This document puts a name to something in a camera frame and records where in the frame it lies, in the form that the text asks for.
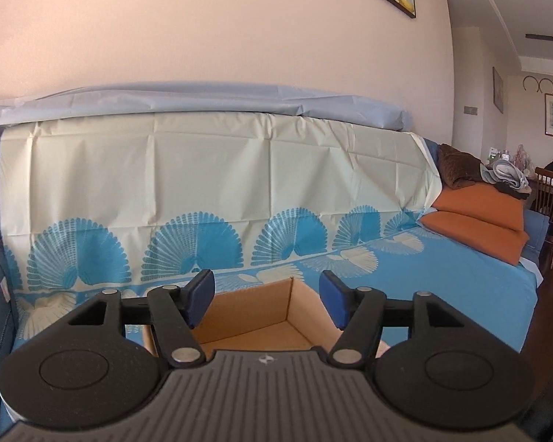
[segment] sofa armrest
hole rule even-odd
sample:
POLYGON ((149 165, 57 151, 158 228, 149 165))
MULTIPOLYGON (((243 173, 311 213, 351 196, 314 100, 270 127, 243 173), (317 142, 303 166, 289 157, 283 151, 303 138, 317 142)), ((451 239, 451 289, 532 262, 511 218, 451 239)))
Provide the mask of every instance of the sofa armrest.
POLYGON ((522 248, 522 257, 533 261, 537 266, 538 257, 547 237, 548 229, 548 216, 531 211, 530 209, 524 210, 524 231, 528 234, 529 239, 524 248, 522 248))

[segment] beige wall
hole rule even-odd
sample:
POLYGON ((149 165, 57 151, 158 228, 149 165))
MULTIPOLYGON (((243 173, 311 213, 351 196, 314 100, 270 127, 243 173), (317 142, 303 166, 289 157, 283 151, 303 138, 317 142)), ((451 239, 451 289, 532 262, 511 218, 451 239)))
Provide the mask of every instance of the beige wall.
MULTIPOLYGON (((537 84, 526 80, 526 91, 522 80, 526 75, 508 78, 508 149, 516 153, 519 144, 532 159, 535 166, 544 167, 553 160, 553 137, 545 134, 545 95, 537 93, 537 84)), ((539 81, 546 76, 533 75, 539 81)), ((544 92, 551 92, 552 85, 543 82, 544 92)))
POLYGON ((455 122, 452 144, 485 160, 491 147, 506 148, 508 125, 507 72, 476 27, 453 28, 455 122), (494 72, 504 81, 504 113, 494 105, 494 72), (465 106, 478 108, 467 115, 465 106))
POLYGON ((287 84, 398 104, 449 143, 446 0, 0 0, 0 99, 153 80, 287 84))

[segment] open box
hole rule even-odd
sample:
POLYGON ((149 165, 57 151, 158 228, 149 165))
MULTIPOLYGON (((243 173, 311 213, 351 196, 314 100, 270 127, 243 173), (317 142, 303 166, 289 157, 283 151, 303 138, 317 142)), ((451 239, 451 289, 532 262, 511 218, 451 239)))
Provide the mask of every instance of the open box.
MULTIPOLYGON (((193 329, 208 358, 218 349, 299 351, 322 346, 329 351, 341 333, 320 296, 295 278, 216 294, 193 329)), ((378 356, 387 348, 381 342, 378 356)))

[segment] air vent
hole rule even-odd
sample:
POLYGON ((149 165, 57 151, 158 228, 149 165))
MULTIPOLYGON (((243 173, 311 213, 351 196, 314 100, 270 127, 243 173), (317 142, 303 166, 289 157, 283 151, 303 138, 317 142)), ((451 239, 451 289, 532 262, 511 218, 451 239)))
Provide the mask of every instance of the air vent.
POLYGON ((533 33, 527 33, 526 37, 529 40, 543 40, 546 42, 553 42, 553 36, 549 36, 549 35, 535 35, 533 33))

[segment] dark brown floor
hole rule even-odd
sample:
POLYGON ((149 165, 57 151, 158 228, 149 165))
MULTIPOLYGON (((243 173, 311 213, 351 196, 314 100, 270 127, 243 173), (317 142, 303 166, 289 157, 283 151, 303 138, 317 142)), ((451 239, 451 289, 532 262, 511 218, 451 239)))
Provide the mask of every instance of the dark brown floor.
POLYGON ((541 254, 541 269, 545 280, 538 288, 538 303, 522 356, 531 364, 536 376, 535 394, 553 373, 553 269, 548 270, 548 251, 541 254))

